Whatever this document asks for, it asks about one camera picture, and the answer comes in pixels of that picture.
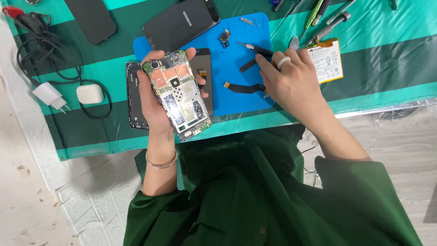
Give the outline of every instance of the green striped tablecloth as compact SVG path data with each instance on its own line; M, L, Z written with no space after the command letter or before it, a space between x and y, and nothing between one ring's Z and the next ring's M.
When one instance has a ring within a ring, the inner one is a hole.
M132 42L142 36L141 27L176 0L104 0L119 27L118 33L94 46L88 43L62 0L43 0L32 6L24 0L1 0L2 6L15 5L26 12L35 11L52 17L51 31L66 46L81 53L84 79L102 82L113 101L110 115L103 120L90 119L80 110L77 84L57 86L68 105L68 114L54 113L40 102L60 160L89 155L110 154L146 148L147 131L128 126L125 63L135 59ZM345 0L333 0L324 23ZM265 13L270 20L273 51L284 51L294 35L302 32L314 0L285 0L274 13L268 0L215 0L220 16L230 18L254 12ZM352 18L341 23L327 38L340 41L344 78L321 86L324 97L336 113L353 112L437 97L437 1L399 0L392 11L388 0L360 0L348 11ZM28 35L17 30L9 18L17 45ZM314 30L310 28L306 37ZM65 75L74 75L71 67L62 67ZM60 81L53 70L35 74L41 82ZM107 101L88 108L98 114L106 111ZM215 137L246 130L274 127L294 122L275 105L271 109L213 118L213 126L200 138Z

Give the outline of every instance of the bangle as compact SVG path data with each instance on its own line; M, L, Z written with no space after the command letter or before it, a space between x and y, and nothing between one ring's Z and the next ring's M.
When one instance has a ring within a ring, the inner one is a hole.
M171 167L176 162L176 160L177 160L177 151L176 151L176 149L174 150L174 158L173 158L173 160L171 160L170 161L171 162L170 165L167 165L167 166L155 165L155 164L149 162L149 160L147 159L147 152L146 152L146 162L149 163L153 168L156 168L156 169L165 169L165 168Z

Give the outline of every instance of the finger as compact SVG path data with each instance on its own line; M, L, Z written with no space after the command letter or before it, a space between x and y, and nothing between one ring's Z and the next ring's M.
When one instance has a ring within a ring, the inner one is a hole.
M187 59L191 60L197 54L197 51L195 48L191 47L185 51L185 54L187 55Z
M141 61L141 65L143 65L144 63L146 63L146 62L148 62L150 60L162 59L162 58L164 58L164 55L165 55L165 52L162 51L162 50L152 50Z
M298 56L300 57L301 61L305 65L312 65L311 58L309 57L309 53L307 49L300 49L298 51Z
M276 51L272 56L272 63L274 64L274 66L277 67L279 62L284 58L285 58L284 53L282 53L281 51ZM288 73L293 66L294 66L293 63L286 60L281 64L281 69L279 71L281 73Z
M276 81L281 73L264 56L256 54L255 59L269 81Z
M264 86L266 87L267 91L270 93L273 91L272 85L270 83L270 80L267 78L266 74L263 71L260 71L261 77L263 78Z
M296 65L298 67L303 65L302 60L300 59L300 57L298 56L298 54L296 53L296 51L294 49L286 49L285 55L291 59L290 61L294 65Z
M202 76L200 76L199 74L196 74L195 78L196 78L196 81L198 84L200 84L200 85L206 84L206 80L204 78L202 78Z
M205 92L203 89L200 89L200 94L202 95L203 98L207 98L209 96L209 94Z
M138 89L141 104L145 107L150 107L151 105L156 103L156 96L152 91L152 85L150 83L150 80L147 75L141 70L137 71L137 76L139 80Z

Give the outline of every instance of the blue silicone mat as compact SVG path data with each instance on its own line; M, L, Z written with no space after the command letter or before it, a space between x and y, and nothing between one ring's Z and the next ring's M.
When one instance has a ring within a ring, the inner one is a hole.
M241 17L252 21L253 26L242 22ZM231 36L229 38L229 47L223 49L219 37L225 29L228 29ZM237 44L237 41L271 49L268 17L264 13L254 13L223 19L219 24L182 47L182 49L194 47L197 49L209 48L211 50L214 116L268 109L274 104L271 98L263 99L265 93L261 91L253 94L242 94L234 93L223 87L226 81L240 85L263 83L258 65L251 67L244 73L239 72L242 65L255 58L255 52ZM138 61L141 61L152 50L144 36L134 40L133 48L135 58Z

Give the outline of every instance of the shirt button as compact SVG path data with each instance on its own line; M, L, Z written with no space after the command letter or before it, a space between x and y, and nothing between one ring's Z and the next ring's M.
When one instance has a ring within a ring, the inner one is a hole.
M266 229L265 229L264 227L261 227L261 228L260 228L260 234L261 234L261 235L266 234Z

